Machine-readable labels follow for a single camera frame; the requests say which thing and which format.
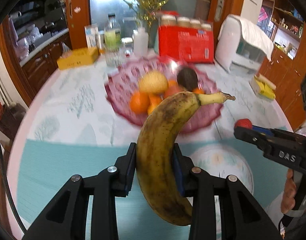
banana stem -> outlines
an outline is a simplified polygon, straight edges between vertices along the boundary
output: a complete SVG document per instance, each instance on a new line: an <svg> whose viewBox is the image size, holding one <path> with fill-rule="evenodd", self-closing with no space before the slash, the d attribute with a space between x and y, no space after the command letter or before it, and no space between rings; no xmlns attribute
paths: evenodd
<svg viewBox="0 0 306 240"><path fill-rule="evenodd" d="M222 104L226 100L233 100L233 101L235 100L234 96L222 92L217 92L209 95L205 94L196 94L196 95L198 100L200 101L201 106L214 104L214 103Z"/></svg>

banana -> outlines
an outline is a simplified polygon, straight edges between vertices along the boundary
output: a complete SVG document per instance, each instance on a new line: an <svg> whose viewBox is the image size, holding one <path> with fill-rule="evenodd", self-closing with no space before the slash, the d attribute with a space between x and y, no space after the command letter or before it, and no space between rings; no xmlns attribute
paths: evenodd
<svg viewBox="0 0 306 240"><path fill-rule="evenodd" d="M172 171L173 144L184 124L202 105L224 103L235 97L218 92L180 92L166 98L146 119L137 140L136 173L146 201L162 219L191 224L192 206L177 190Z"/></svg>

round dining table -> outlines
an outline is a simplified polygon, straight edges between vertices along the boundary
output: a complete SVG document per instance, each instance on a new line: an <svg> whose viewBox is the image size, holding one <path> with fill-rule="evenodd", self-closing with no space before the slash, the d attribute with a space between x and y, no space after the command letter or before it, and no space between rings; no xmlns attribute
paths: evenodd
<svg viewBox="0 0 306 240"><path fill-rule="evenodd" d="M254 125L292 131L278 103L257 97L250 77L235 76L217 64L197 65L217 88L236 97L208 127L179 134L183 155L206 145L226 145L240 152L251 167L253 195L263 208L283 191L287 168L267 160L256 146L234 138L234 123L248 118ZM18 213L28 228L56 192L74 174L89 177L111 166L136 142L140 127L117 115L106 99L104 83L112 72L100 57L93 65L56 70L39 91L13 143L7 177ZM91 199L88 214L91 211ZM9 205L13 235L23 236ZM136 176L126 198L116 198L118 234L127 239L187 239L189 227L159 218L143 197ZM87 216L86 239L90 239Z"/></svg>

pink scalloped plate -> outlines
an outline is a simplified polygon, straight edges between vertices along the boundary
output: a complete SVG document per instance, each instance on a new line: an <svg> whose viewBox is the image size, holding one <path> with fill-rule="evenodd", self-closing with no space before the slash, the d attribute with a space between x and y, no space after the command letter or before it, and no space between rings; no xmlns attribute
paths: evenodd
<svg viewBox="0 0 306 240"><path fill-rule="evenodd" d="M119 72L114 76L109 76L108 82L105 84L106 99L111 103L117 114L123 116L130 123L141 127L147 118L147 114L135 114L129 107L130 98L133 92L138 89L138 80L154 69L163 73L168 80L176 80L177 73L183 67L190 67L195 70L199 88L202 88L206 94L218 91L215 82L210 80L206 73L198 70L194 65L188 65L183 61L175 61L169 57L154 57L151 59L142 58L119 67ZM223 104L211 104L200 107L182 128L181 133L191 133L211 125L221 115L220 109L222 107Z"/></svg>

green bottle label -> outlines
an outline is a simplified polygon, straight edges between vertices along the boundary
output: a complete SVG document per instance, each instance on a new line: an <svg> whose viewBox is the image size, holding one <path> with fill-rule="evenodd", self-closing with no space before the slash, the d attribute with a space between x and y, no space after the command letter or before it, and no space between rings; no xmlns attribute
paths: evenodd
<svg viewBox="0 0 306 240"><path fill-rule="evenodd" d="M120 32L115 30L105 32L105 44L109 49L117 49L120 46Z"/></svg>

